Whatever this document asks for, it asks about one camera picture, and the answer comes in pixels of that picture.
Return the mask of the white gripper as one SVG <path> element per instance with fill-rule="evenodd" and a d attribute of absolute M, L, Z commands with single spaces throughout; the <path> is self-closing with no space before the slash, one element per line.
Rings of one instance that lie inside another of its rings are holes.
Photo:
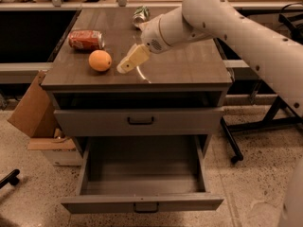
<path fill-rule="evenodd" d="M 143 44 L 134 44 L 131 47 L 130 51 L 116 67 L 120 74 L 126 74 L 147 61 L 151 52 L 158 54 L 164 51 L 165 43 L 159 28 L 160 18 L 161 16 L 157 16 L 139 26 Z"/>

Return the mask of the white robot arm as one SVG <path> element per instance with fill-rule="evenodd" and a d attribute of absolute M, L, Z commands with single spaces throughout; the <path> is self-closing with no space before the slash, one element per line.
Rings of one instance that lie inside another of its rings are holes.
<path fill-rule="evenodd" d="M 183 0 L 182 5 L 140 26 L 141 44 L 117 70 L 127 73 L 177 44 L 223 40 L 294 111 L 303 115 L 303 46 L 238 13 L 226 0 Z"/>

